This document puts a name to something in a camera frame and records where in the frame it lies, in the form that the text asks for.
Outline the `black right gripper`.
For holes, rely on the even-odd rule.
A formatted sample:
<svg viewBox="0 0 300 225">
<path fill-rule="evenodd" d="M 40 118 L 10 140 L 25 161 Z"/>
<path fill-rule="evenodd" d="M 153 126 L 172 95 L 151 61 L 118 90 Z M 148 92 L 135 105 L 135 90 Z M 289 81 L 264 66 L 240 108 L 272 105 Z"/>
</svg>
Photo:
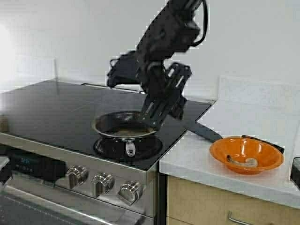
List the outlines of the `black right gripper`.
<svg viewBox="0 0 300 225">
<path fill-rule="evenodd" d="M 187 99 L 182 92 L 191 77 L 190 66 L 172 63 L 165 67 L 165 60 L 175 53 L 186 53 L 190 45 L 140 42 L 135 57 L 139 65 L 140 86 L 147 94 L 139 121 L 159 130 L 167 115 L 182 120 Z"/>
</svg>

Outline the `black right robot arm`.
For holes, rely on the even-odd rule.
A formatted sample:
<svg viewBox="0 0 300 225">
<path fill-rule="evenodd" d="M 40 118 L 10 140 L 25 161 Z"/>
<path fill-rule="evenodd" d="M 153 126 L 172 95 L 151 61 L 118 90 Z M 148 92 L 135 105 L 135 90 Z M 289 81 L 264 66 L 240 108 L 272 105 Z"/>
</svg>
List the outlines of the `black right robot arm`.
<svg viewBox="0 0 300 225">
<path fill-rule="evenodd" d="M 191 68 L 181 63 L 165 67 L 175 53 L 201 44 L 208 30 L 205 0 L 170 0 L 147 28 L 136 47 L 136 75 L 147 94 L 138 121 L 158 131 L 167 115 L 181 120 L 186 99 L 182 92 Z"/>
</svg>

